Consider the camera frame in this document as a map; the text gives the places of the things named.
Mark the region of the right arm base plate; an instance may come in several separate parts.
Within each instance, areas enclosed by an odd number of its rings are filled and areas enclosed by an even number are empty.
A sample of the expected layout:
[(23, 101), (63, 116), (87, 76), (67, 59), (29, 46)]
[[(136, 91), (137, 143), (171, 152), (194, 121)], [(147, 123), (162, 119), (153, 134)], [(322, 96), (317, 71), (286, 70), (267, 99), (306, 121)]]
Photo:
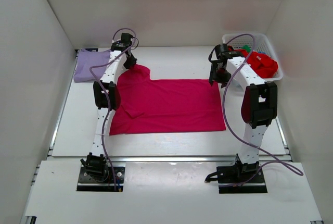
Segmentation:
[(205, 183), (217, 182), (219, 194), (255, 194), (267, 193), (263, 172), (240, 173), (236, 165), (218, 166), (208, 174)]

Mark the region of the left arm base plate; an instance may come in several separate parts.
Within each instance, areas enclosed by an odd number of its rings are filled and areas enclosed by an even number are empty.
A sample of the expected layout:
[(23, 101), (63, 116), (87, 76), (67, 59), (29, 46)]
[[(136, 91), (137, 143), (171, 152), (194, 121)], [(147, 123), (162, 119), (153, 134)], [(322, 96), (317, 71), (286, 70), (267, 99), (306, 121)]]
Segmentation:
[(101, 176), (80, 168), (76, 190), (79, 192), (123, 192), (125, 179), (125, 164), (116, 164), (112, 173), (111, 166), (106, 168)]

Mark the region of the pink t-shirt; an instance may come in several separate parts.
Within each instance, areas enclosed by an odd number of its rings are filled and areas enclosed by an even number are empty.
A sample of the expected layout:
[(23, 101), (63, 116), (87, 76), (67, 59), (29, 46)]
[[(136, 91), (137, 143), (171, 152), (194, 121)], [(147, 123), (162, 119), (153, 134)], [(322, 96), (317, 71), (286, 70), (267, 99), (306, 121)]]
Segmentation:
[(205, 79), (150, 78), (135, 65), (118, 78), (121, 104), (109, 134), (225, 131), (217, 84)]

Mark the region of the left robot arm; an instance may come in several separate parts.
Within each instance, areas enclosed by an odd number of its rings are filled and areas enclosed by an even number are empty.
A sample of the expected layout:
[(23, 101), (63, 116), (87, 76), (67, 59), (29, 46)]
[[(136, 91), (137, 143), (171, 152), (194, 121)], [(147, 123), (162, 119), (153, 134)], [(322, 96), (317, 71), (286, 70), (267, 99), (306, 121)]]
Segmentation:
[(95, 105), (98, 108), (98, 124), (100, 131), (96, 133), (91, 152), (86, 159), (81, 159), (84, 172), (102, 183), (109, 178), (115, 178), (115, 172), (110, 156), (105, 147), (105, 137), (113, 119), (114, 112), (120, 107), (120, 93), (117, 87), (117, 71), (122, 66), (129, 69), (137, 59), (132, 54), (132, 48), (138, 43), (136, 33), (129, 28), (121, 32), (120, 39), (112, 37), (109, 59), (106, 63), (93, 65), (89, 68), (94, 77), (93, 92)]

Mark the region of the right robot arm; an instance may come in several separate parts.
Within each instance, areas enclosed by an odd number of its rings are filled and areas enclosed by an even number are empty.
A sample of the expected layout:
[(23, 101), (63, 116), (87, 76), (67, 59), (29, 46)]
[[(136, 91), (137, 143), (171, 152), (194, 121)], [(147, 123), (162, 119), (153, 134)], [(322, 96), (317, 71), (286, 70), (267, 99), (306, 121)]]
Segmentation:
[(244, 90), (241, 117), (246, 124), (242, 147), (232, 165), (222, 166), (206, 177), (206, 182), (246, 182), (259, 171), (259, 149), (263, 136), (277, 116), (277, 85), (262, 79), (246, 63), (243, 54), (219, 44), (209, 54), (209, 83), (219, 83), (227, 90), (236, 80)]

